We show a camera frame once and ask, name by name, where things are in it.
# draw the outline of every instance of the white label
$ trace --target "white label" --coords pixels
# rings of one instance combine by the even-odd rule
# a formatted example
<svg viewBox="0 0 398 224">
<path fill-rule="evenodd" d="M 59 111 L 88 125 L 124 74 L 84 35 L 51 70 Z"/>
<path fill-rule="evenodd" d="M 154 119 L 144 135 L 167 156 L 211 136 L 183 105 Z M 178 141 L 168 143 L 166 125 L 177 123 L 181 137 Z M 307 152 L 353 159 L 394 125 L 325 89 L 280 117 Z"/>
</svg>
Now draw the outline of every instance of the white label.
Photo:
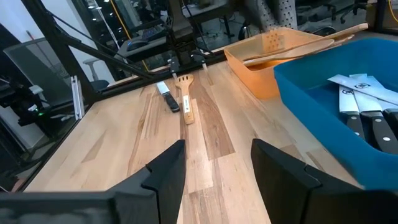
<svg viewBox="0 0 398 224">
<path fill-rule="evenodd" d="M 183 96 L 182 101 L 184 104 L 184 113 L 191 112 L 191 109 L 189 108 L 189 96 L 188 95 Z"/>
</svg>

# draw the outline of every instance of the kitchen knife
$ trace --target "kitchen knife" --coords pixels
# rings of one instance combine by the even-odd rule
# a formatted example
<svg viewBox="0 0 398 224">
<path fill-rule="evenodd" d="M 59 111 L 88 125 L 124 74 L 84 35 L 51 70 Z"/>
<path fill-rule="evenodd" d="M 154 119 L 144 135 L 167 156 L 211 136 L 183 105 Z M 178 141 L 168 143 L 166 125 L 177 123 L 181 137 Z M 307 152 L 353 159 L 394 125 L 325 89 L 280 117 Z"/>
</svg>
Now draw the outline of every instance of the kitchen knife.
<svg viewBox="0 0 398 224">
<path fill-rule="evenodd" d="M 385 100 L 387 102 L 398 105 L 398 93 L 385 89 L 379 88 L 376 86 L 369 85 L 366 82 L 362 82 L 360 80 L 356 80 L 355 78 L 348 78 L 344 75 L 335 75 L 328 79 L 334 83 L 339 85 L 343 85 L 347 88 L 351 88 L 356 91 L 360 91 L 361 93 L 365 93 L 376 98 Z"/>
<path fill-rule="evenodd" d="M 368 84 L 366 76 L 355 77 L 358 81 Z M 361 114 L 371 120 L 374 138 L 380 150 L 386 153 L 398 154 L 398 140 L 384 119 L 382 108 L 377 98 L 355 91 L 355 100 Z"/>
<path fill-rule="evenodd" d="M 379 81 L 374 78 L 373 76 L 368 77 L 369 84 L 374 85 L 380 88 L 384 88 L 382 84 L 379 83 Z M 390 127 L 394 134 L 397 136 L 398 135 L 398 105 L 386 102 L 384 100 L 379 100 L 380 106 L 383 109 L 383 112 L 385 113 L 385 119 L 387 122 L 390 124 Z"/>
<path fill-rule="evenodd" d="M 355 101 L 354 91 L 344 86 L 339 87 L 340 114 L 344 117 L 346 125 L 356 135 L 365 140 L 359 109 Z"/>
<path fill-rule="evenodd" d="M 169 106 L 170 110 L 173 113 L 179 112 L 180 107 L 178 103 L 175 101 L 174 97 L 172 96 L 169 88 L 167 88 L 166 83 L 163 81 L 156 83 L 157 89 L 159 90 L 160 94 L 165 98 L 167 105 Z"/>
</svg>

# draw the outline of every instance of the black knife handle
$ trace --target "black knife handle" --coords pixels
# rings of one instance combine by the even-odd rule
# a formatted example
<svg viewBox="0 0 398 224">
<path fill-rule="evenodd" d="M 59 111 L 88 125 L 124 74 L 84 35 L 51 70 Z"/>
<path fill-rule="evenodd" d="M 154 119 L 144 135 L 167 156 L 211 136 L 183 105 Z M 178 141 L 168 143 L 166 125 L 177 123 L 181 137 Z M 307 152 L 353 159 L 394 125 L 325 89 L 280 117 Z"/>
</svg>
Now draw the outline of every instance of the black knife handle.
<svg viewBox="0 0 398 224">
<path fill-rule="evenodd" d="M 172 110 L 173 113 L 180 111 L 178 103 L 175 101 L 170 92 L 163 94 L 163 96 L 166 99 L 167 105 L 170 107 L 170 110 Z"/>
<path fill-rule="evenodd" d="M 398 112 L 385 113 L 384 117 L 390 125 L 392 132 L 398 136 Z"/>
<path fill-rule="evenodd" d="M 377 145 L 386 153 L 398 154 L 398 140 L 383 116 L 373 116 L 372 129 Z"/>
<path fill-rule="evenodd" d="M 351 128 L 357 136 L 365 140 L 361 116 L 359 114 L 347 114 L 346 125 Z"/>
</svg>

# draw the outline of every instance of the wood grain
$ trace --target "wood grain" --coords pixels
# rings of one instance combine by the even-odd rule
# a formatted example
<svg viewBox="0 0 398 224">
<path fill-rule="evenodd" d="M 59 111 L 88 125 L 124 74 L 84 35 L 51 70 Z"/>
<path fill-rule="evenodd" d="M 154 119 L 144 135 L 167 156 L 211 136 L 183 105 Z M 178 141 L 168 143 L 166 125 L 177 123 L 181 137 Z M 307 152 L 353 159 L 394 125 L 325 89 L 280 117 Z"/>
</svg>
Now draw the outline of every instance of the wood grain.
<svg viewBox="0 0 398 224">
<path fill-rule="evenodd" d="M 97 102 L 26 191 L 106 190 L 186 139 L 179 224 L 270 223 L 252 171 L 253 138 L 356 184 L 280 98 L 256 99 L 226 62 L 193 73 L 195 122 L 172 113 L 155 85 Z M 172 79 L 165 81 L 181 103 Z"/>
</svg>

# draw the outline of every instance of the wooden spoon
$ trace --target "wooden spoon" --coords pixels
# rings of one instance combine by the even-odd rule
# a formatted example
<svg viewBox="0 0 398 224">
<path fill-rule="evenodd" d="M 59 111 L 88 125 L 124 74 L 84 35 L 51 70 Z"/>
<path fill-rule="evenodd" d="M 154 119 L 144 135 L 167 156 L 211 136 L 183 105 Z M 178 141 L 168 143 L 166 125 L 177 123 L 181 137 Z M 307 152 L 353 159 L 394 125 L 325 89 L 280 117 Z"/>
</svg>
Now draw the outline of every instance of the wooden spoon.
<svg viewBox="0 0 398 224">
<path fill-rule="evenodd" d="M 362 31 L 362 30 L 366 30 L 368 27 L 369 27 L 369 26 L 368 26 L 367 23 L 363 23 L 363 24 L 356 25 L 356 26 L 350 27 L 350 28 L 348 28 L 348 29 L 339 31 L 339 32 L 334 33 L 334 34 L 330 34 L 330 35 L 328 35 L 328 36 L 326 36 L 326 37 L 321 37 L 321 38 L 319 38 L 319 39 L 317 39 L 317 40 L 313 40 L 313 41 L 310 41 L 310 42 L 301 44 L 301 45 L 299 45 L 299 46 L 291 47 L 291 48 L 289 48 L 289 49 L 277 50 L 277 51 L 274 51 L 274 52 L 269 52 L 269 53 L 266 53 L 266 54 L 256 55 L 256 56 L 253 56 L 253 57 L 249 57 L 249 58 L 245 59 L 245 61 L 246 61 L 246 60 L 255 59 L 255 58 L 263 58 L 263 57 L 266 57 L 266 56 L 270 56 L 270 55 L 274 55 L 274 54 L 279 54 L 279 53 L 282 53 L 282 52 L 288 52 L 288 51 L 290 51 L 290 50 L 293 50 L 293 49 L 296 48 L 296 47 L 301 47 L 301 46 L 304 46 L 304 45 L 307 45 L 307 44 L 311 44 L 311 43 L 315 43 L 315 42 L 319 42 L 319 41 L 323 41 L 323 40 L 339 39 L 340 37 L 347 36 L 347 35 L 350 35 L 350 34 L 354 34 L 354 33 L 356 33 L 356 32 Z"/>
<path fill-rule="evenodd" d="M 335 40 L 333 40 L 333 39 L 318 41 L 318 42 L 307 44 L 307 45 L 304 45 L 301 47 L 296 47 L 293 50 L 290 50 L 288 52 L 270 55 L 270 56 L 263 57 L 263 58 L 247 60 L 247 61 L 243 62 L 243 64 L 248 67 L 248 66 L 252 66 L 252 65 L 258 65 L 260 63 L 270 62 L 272 60 L 285 60 L 285 59 L 290 59 L 290 58 L 302 57 L 302 56 L 305 56 L 308 54 L 313 54 L 320 50 L 326 49 L 329 46 L 331 46 L 334 42 L 335 42 Z"/>
</svg>

